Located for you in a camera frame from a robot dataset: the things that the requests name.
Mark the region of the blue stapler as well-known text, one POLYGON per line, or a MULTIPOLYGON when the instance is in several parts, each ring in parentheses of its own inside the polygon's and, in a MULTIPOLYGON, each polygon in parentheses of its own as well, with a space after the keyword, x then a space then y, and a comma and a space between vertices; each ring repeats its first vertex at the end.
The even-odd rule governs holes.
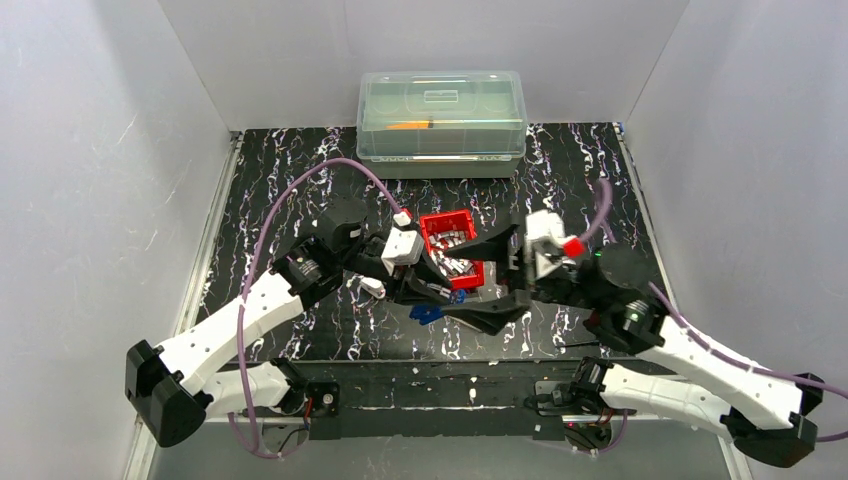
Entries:
MULTIPOLYGON (((447 297, 447 304, 462 304, 465 302, 467 291, 459 289, 451 292, 447 297)), ((427 326, 445 316, 443 313, 443 305, 416 305, 413 306, 409 313, 409 318, 416 321, 420 326, 427 326)))

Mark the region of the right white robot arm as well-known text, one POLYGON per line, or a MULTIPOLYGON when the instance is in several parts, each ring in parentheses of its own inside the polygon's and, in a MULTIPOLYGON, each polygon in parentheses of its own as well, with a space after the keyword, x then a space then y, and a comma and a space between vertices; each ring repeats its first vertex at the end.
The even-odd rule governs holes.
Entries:
POLYGON ((450 247, 457 259, 496 266, 505 296, 467 303, 457 318, 477 328, 499 326, 531 302, 582 308, 584 327, 603 346, 674 373, 645 375, 598 357, 583 358, 565 385, 535 394, 546 407, 645 412, 707 430, 747 457, 789 468, 818 443, 811 412, 824 396, 812 374, 781 374, 704 335, 651 281, 643 258, 611 243, 590 250, 549 221, 509 224, 450 247))

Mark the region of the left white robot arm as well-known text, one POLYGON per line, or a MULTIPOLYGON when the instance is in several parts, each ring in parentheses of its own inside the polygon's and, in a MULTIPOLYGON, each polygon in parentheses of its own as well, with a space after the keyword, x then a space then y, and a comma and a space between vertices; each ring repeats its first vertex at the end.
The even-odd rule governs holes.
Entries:
POLYGON ((328 204, 313 228, 237 297, 187 331, 153 346, 142 340, 126 355, 125 394, 161 447, 194 434, 209 416, 250 407, 285 416, 331 416, 336 398, 328 383, 310 381, 288 360, 266 361, 245 371, 224 370, 252 342, 295 320, 331 296, 353 272, 383 284, 398 305, 446 305, 451 282, 425 251, 416 223, 387 233, 366 232, 361 200, 328 204))

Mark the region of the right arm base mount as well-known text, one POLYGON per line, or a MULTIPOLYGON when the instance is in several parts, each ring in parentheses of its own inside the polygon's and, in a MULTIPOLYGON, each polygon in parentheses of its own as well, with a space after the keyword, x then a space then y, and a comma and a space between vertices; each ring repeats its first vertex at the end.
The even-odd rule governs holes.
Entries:
POLYGON ((597 414, 603 418, 604 412, 608 410, 615 414, 635 414, 634 409, 612 407, 601 397, 607 391, 605 377, 613 368, 614 363, 609 360, 584 357, 570 381, 542 386, 539 392, 523 400, 523 406, 542 416, 583 413, 597 414))

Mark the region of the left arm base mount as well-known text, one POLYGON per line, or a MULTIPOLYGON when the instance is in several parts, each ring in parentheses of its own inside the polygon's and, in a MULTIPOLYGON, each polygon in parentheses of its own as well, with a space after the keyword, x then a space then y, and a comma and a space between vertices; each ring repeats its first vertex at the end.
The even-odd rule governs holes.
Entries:
POLYGON ((289 417, 323 418, 339 414, 340 385, 331 381, 295 384, 270 410, 289 417))

